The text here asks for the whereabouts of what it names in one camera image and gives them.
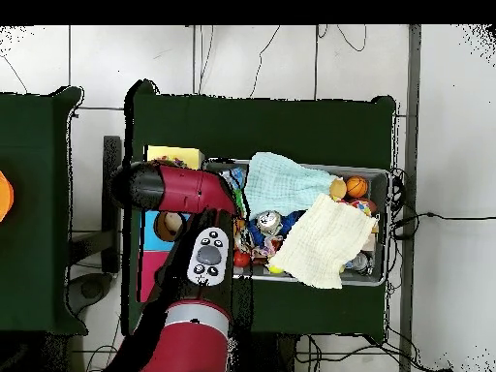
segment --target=gray plastic bin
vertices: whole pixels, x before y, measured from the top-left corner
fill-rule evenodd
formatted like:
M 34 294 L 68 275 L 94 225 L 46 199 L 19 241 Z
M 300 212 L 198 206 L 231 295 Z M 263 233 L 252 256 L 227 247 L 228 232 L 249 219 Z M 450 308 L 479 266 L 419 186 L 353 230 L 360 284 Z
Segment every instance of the gray plastic bin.
M 203 163 L 203 168 L 208 171 L 221 172 L 235 167 L 242 167 L 248 170 L 249 160 L 232 160 L 233 163 L 220 162 L 220 159 L 210 159 Z M 341 274 L 343 285 L 354 286 L 369 286 L 376 287 L 381 285 L 386 280 L 387 264 L 388 264 L 388 245 L 389 245 L 389 221 L 390 208 L 388 206 L 391 198 L 391 175 L 386 170 L 379 169 L 361 169 L 353 167 L 337 167 L 337 166 L 318 166 L 302 164 L 309 169 L 328 171 L 337 176 L 347 179 L 353 175 L 360 175 L 368 181 L 367 197 L 377 205 L 377 214 L 379 214 L 379 233 L 377 235 L 377 243 L 374 253 L 367 253 L 373 262 L 373 268 L 369 275 L 359 274 L 356 271 L 345 269 Z M 234 278 L 239 276 L 250 275 L 250 268 L 236 268 L 234 270 Z M 261 265 L 253 266 L 253 279 L 261 281 L 282 281 L 282 282 L 298 282 L 287 273 L 274 275 Z

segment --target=dark green tabletop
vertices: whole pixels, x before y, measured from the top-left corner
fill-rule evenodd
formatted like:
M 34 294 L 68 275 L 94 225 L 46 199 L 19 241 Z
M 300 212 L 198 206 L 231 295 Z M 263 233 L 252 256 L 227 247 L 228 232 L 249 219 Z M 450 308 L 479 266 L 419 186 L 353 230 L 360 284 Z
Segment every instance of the dark green tabletop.
M 389 170 L 395 103 L 342 100 L 277 101 L 156 94 L 143 82 L 133 99 L 133 159 L 145 145 L 198 148 L 206 157 L 250 159 L 272 151 L 299 163 Z M 130 330 L 137 323 L 136 299 L 140 213 L 132 218 Z M 295 283 L 254 281 L 254 331 L 366 333 L 384 331 L 385 286 L 318 290 Z M 238 282 L 234 281 L 234 294 Z M 234 311 L 239 309 L 233 301 Z
M 67 126 L 81 90 L 0 94 L 0 171 L 14 204 L 0 223 L 0 330 L 84 333 L 65 304 Z

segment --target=basketball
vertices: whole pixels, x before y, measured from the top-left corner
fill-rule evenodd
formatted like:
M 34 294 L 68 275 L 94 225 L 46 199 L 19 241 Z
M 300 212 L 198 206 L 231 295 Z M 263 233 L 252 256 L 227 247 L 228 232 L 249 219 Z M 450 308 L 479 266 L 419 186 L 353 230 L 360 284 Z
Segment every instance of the basketball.
M 0 171 L 0 221 L 4 219 L 14 203 L 14 189 Z
M 353 176 L 346 181 L 346 190 L 350 197 L 357 199 L 367 192 L 367 180 L 360 176 Z

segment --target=towel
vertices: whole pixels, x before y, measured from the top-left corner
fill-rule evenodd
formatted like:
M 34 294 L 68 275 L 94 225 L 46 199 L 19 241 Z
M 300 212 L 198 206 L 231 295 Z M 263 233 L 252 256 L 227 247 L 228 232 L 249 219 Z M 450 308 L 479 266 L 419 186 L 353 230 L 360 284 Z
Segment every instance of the towel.
M 320 193 L 329 194 L 336 179 L 323 170 L 312 170 L 289 158 L 259 152 L 250 161 L 244 194 L 250 206 L 250 219 L 264 211 L 289 215 L 312 206 Z
M 319 194 L 270 264 L 303 284 L 341 289 L 341 266 L 357 256 L 376 222 L 357 208 Z

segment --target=control button panel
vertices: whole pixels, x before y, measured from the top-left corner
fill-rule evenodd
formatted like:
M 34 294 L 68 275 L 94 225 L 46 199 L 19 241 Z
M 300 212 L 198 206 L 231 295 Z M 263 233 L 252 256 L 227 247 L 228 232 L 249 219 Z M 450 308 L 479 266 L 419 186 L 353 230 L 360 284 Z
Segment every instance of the control button panel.
M 203 230 L 195 241 L 188 265 L 188 279 L 198 285 L 214 286 L 224 280 L 229 240 L 217 227 Z

